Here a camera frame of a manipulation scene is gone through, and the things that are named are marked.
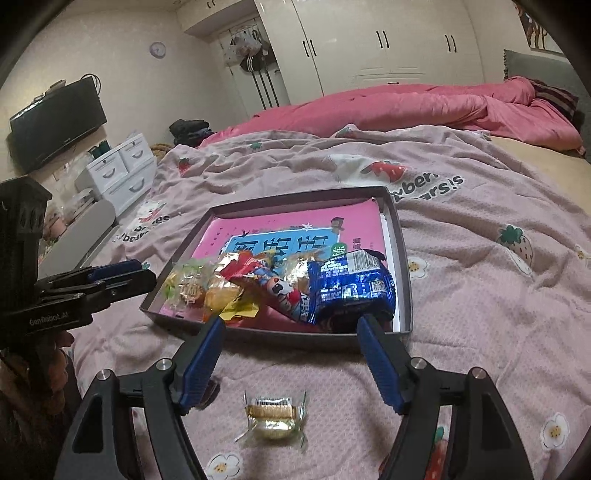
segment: blue snack bag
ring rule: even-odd
[[[324,261],[310,262],[308,322],[332,333],[354,333],[357,320],[372,313],[388,322],[394,315],[396,295],[385,256],[373,250],[355,250]]]

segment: television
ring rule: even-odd
[[[85,77],[46,93],[11,117],[11,157],[23,173],[30,173],[106,121],[95,83]]]

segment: metal screw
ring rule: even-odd
[[[170,358],[161,358],[156,362],[156,368],[162,372],[166,372],[171,366],[173,361]]]
[[[486,378],[486,372],[484,371],[483,368],[480,368],[480,367],[473,368],[472,375],[474,375],[474,378],[477,378],[478,380],[482,380],[483,378]]]
[[[111,376],[111,373],[111,370],[105,368],[96,374],[96,378],[98,378],[101,381],[104,381]]]
[[[427,361],[419,356],[410,359],[410,364],[415,370],[422,370],[427,366]]]

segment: pink comforter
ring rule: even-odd
[[[329,137],[353,123],[361,130],[390,131],[416,125],[488,130],[493,135],[552,148],[583,145],[574,126],[523,77],[474,86],[383,85],[335,93],[302,105],[272,108],[207,138],[203,145],[265,130]]]

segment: pillow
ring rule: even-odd
[[[537,79],[552,87],[567,90],[570,94],[579,97],[577,108],[582,112],[582,115],[576,115],[574,121],[577,121],[577,117],[591,118],[591,96],[570,63],[539,55],[527,55],[505,50],[505,75],[506,77],[521,76]],[[585,122],[580,128],[580,133],[587,149],[587,161],[591,163],[591,151],[589,150],[591,148],[591,122]]]
[[[546,100],[562,113],[569,122],[573,123],[574,113],[577,111],[579,97],[567,90],[558,87],[551,87],[544,82],[535,79],[528,79],[535,89],[535,97]]]

